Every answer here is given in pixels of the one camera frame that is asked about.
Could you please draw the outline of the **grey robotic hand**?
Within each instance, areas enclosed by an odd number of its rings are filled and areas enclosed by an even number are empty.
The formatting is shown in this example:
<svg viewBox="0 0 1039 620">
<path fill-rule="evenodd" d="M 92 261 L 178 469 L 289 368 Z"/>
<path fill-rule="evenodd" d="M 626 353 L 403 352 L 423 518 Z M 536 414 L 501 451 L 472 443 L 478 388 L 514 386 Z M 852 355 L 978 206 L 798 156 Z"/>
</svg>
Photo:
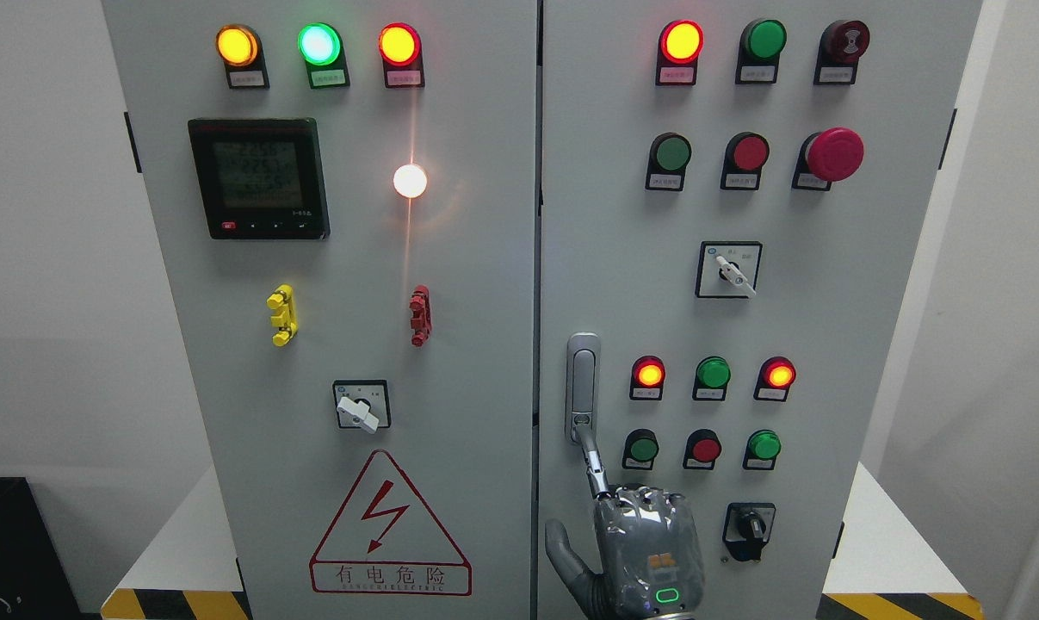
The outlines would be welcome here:
<svg viewBox="0 0 1039 620">
<path fill-rule="evenodd" d="M 544 525 L 547 558 L 587 619 L 693 619 L 704 595 L 696 522 L 684 495 L 659 487 L 612 487 L 597 436 L 578 424 L 594 501 L 603 565 L 594 573 L 574 552 L 558 519 Z"/>
</svg>

